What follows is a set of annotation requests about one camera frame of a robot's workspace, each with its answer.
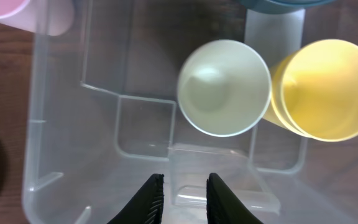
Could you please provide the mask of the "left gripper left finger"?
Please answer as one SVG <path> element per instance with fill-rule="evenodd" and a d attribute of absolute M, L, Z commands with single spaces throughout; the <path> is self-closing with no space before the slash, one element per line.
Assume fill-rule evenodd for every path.
<path fill-rule="evenodd" d="M 152 174 L 126 206 L 108 224 L 161 224 L 163 174 Z"/>

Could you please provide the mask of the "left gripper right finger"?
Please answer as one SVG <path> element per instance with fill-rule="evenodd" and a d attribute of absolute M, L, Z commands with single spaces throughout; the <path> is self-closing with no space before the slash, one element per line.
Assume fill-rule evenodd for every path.
<path fill-rule="evenodd" d="M 208 224 L 263 224 L 218 176 L 210 173 L 206 182 Z"/>

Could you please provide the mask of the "clear plastic storage container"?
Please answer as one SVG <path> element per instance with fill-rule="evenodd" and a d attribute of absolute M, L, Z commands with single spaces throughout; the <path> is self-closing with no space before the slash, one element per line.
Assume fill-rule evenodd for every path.
<path fill-rule="evenodd" d="M 198 131 L 177 76 L 199 46 L 244 42 L 273 65 L 322 39 L 358 45 L 358 1 L 262 14 L 237 1 L 37 1 L 22 203 L 31 223 L 107 223 L 152 174 L 164 223 L 206 223 L 217 173 L 264 223 L 358 223 L 358 137 L 321 142 L 261 120 Z"/>

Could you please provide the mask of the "yellow cup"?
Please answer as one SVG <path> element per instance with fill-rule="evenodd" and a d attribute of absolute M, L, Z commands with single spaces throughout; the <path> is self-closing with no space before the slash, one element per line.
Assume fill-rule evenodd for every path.
<path fill-rule="evenodd" d="M 319 141 L 358 136 L 358 46 L 338 39 L 313 42 L 287 57 L 275 74 L 282 118 Z"/>
<path fill-rule="evenodd" d="M 263 119 L 276 124 L 277 126 L 287 129 L 297 135 L 308 137 L 306 133 L 300 131 L 291 121 L 287 115 L 285 108 L 285 100 L 283 99 L 283 73 L 290 63 L 294 54 L 287 56 L 281 62 L 269 68 L 270 76 L 272 79 L 272 93 L 271 100 Z"/>

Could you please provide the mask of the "cream cup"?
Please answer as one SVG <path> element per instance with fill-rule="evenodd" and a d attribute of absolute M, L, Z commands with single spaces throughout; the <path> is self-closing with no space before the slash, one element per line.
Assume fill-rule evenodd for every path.
<path fill-rule="evenodd" d="M 223 39 L 202 45 L 185 60 L 177 100 L 197 130 L 225 138 L 248 131 L 262 119 L 271 91 L 263 58 L 243 42 Z"/>

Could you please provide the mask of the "dark blue bowl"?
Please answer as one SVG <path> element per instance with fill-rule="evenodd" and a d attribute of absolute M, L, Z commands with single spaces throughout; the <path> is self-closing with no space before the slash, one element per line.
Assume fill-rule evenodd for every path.
<path fill-rule="evenodd" d="M 335 0 L 236 0 L 245 8 L 264 14 L 285 14 L 320 6 Z"/>

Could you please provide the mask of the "pink cup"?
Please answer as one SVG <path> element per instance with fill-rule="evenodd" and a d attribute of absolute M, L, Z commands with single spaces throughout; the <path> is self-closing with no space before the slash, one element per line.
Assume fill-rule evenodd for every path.
<path fill-rule="evenodd" d="M 58 36 L 72 25 L 72 0 L 0 0 L 0 24 Z"/>

